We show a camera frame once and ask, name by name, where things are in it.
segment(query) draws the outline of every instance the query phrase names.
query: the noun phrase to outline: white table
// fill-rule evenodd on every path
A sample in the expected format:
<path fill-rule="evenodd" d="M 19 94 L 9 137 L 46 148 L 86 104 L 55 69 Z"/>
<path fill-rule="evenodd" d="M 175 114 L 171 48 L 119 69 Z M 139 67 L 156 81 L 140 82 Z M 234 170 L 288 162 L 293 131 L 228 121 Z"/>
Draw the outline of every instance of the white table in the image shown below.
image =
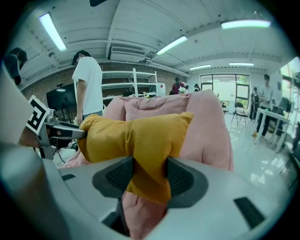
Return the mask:
<path fill-rule="evenodd" d="M 287 126 L 288 126 L 288 124 L 289 124 L 289 122 L 290 122 L 288 119 L 286 119 L 286 118 L 285 118 L 284 116 L 282 116 L 282 115 L 279 115 L 279 114 L 274 113 L 274 112 L 271 112 L 271 111 L 264 110 L 264 109 L 262 109 L 262 108 L 258 108 L 258 109 L 257 109 L 257 115 L 256 115 L 256 118 L 255 118 L 255 128 L 256 128 L 256 126 L 257 126 L 258 118 L 259 118 L 259 116 L 260 116 L 261 113 L 262 113 L 262 123 L 261 123 L 261 127 L 259 128 L 259 131 L 258 131 L 258 133 L 257 133 L 257 138 L 256 138 L 254 144 L 258 144 L 258 143 L 259 143 L 259 140 L 260 140 L 260 138 L 261 138 L 261 136 L 262 136 L 262 133 L 263 133 L 263 125 L 264 125 L 264 122 L 265 122 L 265 120 L 266 120 L 266 116 L 267 116 L 267 115 L 270 116 L 270 117 L 273 117 L 273 118 L 278 119 L 278 121 L 277 121 L 277 123 L 276 123 L 276 126 L 275 126 L 275 131 L 274 131 L 275 134 L 276 134 L 276 132 L 277 132 L 277 130 L 278 130 L 278 126 L 279 126 L 279 122 L 280 122 L 280 121 L 283 121 L 283 122 L 287 123 Z M 288 129 L 288 128 L 287 128 L 286 126 L 283 127 L 283 133 L 282 133 L 282 135 L 281 135 L 281 137 L 280 137 L 280 139 L 279 139 L 279 142 L 278 142 L 278 144 L 277 144 L 277 147 L 276 147 L 275 152 L 279 152 L 279 150 L 281 149 L 281 147 L 282 147 L 282 145 L 283 145 L 283 143 L 284 143 L 284 141 L 285 141 L 287 129 Z"/>

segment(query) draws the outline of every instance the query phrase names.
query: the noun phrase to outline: air conditioner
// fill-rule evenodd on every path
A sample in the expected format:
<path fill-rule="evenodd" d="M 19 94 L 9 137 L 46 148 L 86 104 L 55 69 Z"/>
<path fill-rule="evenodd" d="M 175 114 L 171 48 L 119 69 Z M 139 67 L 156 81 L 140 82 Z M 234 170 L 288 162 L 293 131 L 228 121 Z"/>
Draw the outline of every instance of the air conditioner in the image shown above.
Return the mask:
<path fill-rule="evenodd" d="M 112 47 L 110 60 L 123 62 L 140 62 L 146 58 L 146 52 L 130 47 Z"/>

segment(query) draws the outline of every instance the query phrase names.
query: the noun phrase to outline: fluorescent ceiling light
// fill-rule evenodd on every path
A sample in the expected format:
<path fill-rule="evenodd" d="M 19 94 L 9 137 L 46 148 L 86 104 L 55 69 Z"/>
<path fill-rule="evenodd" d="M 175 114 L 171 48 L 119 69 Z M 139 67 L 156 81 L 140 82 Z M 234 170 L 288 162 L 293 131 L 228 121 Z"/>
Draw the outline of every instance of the fluorescent ceiling light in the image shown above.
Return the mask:
<path fill-rule="evenodd" d="M 245 27 L 261 27 L 268 28 L 270 27 L 271 22 L 266 20 L 237 20 L 224 22 L 221 24 L 223 29 L 229 28 L 245 28 Z"/>
<path fill-rule="evenodd" d="M 42 23 L 43 27 L 51 37 L 52 41 L 55 43 L 55 45 L 58 47 L 60 51 L 64 51 L 67 49 L 66 45 L 61 40 L 53 21 L 49 15 L 49 13 L 46 13 L 39 17 L 40 22 Z"/>
<path fill-rule="evenodd" d="M 202 66 L 197 66 L 197 67 L 191 67 L 190 70 L 198 69 L 198 68 L 209 68 L 210 64 L 207 65 L 202 65 Z"/>
<path fill-rule="evenodd" d="M 230 62 L 230 66 L 254 66 L 254 63 L 246 63 L 246 62 Z"/>
<path fill-rule="evenodd" d="M 168 46 L 165 46 L 162 50 L 158 51 L 156 54 L 161 55 L 161 54 L 165 53 L 166 51 L 170 50 L 172 47 L 175 47 L 176 45 L 183 43 L 186 40 L 187 40 L 187 38 L 185 36 L 182 36 L 181 38 L 178 38 L 174 42 L 170 43 Z"/>

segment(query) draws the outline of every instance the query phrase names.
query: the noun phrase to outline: white ceiling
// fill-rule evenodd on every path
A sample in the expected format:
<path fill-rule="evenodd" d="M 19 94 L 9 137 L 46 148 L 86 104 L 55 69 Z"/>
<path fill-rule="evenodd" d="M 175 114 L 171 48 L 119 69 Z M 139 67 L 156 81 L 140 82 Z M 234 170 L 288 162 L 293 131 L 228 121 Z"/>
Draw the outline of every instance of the white ceiling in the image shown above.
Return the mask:
<path fill-rule="evenodd" d="M 60 52 L 38 17 L 50 12 L 67 46 Z M 222 21 L 265 19 L 272 26 L 223 30 Z M 188 40 L 162 55 L 155 53 L 185 35 Z M 295 57 L 283 31 L 255 0 L 107 0 L 90 7 L 88 0 L 56 0 L 39 6 L 23 23 L 10 48 L 27 52 L 21 70 L 28 85 L 53 71 L 69 67 L 74 54 L 88 51 L 99 62 L 108 60 L 111 45 L 138 47 L 148 64 L 192 74 L 191 67 L 252 62 L 249 71 L 273 73 Z"/>

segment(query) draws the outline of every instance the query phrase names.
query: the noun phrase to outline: white t-shirt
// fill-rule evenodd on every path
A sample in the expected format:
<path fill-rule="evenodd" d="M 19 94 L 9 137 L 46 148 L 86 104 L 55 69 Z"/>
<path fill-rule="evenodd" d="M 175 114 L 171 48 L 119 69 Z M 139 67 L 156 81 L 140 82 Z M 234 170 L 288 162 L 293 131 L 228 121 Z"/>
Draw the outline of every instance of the white t-shirt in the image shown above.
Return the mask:
<path fill-rule="evenodd" d="M 97 61 L 92 57 L 80 58 L 72 79 L 76 82 L 78 79 L 86 82 L 83 115 L 103 110 L 102 70 Z"/>
<path fill-rule="evenodd" d="M 269 86 L 267 87 L 266 85 L 263 85 L 262 88 L 260 89 L 260 96 L 266 98 L 269 103 L 266 101 L 262 101 L 261 106 L 271 108 L 271 102 L 272 102 L 272 96 L 273 96 L 273 90 Z"/>

